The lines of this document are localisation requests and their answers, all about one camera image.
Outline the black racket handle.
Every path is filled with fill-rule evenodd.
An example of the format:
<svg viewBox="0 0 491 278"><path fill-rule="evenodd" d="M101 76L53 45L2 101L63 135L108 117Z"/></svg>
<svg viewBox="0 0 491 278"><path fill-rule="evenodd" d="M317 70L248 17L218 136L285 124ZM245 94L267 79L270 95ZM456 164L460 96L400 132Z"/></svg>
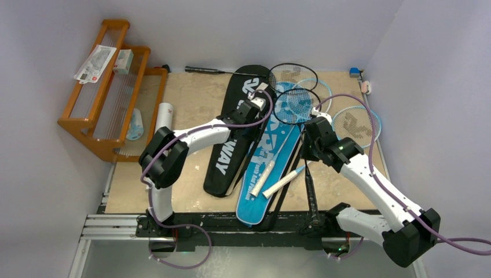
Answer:
<svg viewBox="0 0 491 278"><path fill-rule="evenodd" d="M300 131L302 143L300 157L303 159L305 165L305 187L309 207L307 226L311 227L319 226L321 221L313 177L308 167L308 162L312 158L312 150L307 143L305 123L312 118L312 108L318 101L319 98L313 91L296 87L280 93L274 107L274 115L280 122L287 125L294 125Z"/></svg>

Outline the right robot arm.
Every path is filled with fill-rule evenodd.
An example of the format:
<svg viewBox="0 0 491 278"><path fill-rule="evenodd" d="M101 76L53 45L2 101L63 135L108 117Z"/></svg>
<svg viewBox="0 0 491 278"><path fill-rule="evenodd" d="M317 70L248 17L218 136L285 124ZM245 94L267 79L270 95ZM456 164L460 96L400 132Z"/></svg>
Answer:
<svg viewBox="0 0 491 278"><path fill-rule="evenodd" d="M402 194L370 162L351 138L338 139L329 119L318 116L305 123L302 156L323 162L352 182L376 206L380 216L363 213L339 203L326 213L325 228L331 235L351 232L380 245L398 266L406 268L434 247L441 217L423 210Z"/></svg>

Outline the white shuttlecock tube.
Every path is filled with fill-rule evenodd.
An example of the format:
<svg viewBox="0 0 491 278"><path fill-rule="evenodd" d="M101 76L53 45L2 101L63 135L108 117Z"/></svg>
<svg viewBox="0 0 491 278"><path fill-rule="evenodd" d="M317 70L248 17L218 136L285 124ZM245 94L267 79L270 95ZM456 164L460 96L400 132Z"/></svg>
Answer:
<svg viewBox="0 0 491 278"><path fill-rule="evenodd" d="M157 118L154 133L161 127L172 130L174 107L170 103L160 103L157 109Z"/></svg>

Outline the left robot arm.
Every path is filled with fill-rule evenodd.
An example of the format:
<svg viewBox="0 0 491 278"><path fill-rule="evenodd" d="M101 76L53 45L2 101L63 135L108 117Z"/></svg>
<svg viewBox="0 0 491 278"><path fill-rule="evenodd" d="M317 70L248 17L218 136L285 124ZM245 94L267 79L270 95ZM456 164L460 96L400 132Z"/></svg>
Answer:
<svg viewBox="0 0 491 278"><path fill-rule="evenodd" d="M148 187L150 229L159 237L169 235L175 225L171 204L172 186L179 179L190 154L223 144L252 132L267 121L273 106L262 98L246 100L238 108L200 126L171 131L161 127L141 154L141 182Z"/></svg>

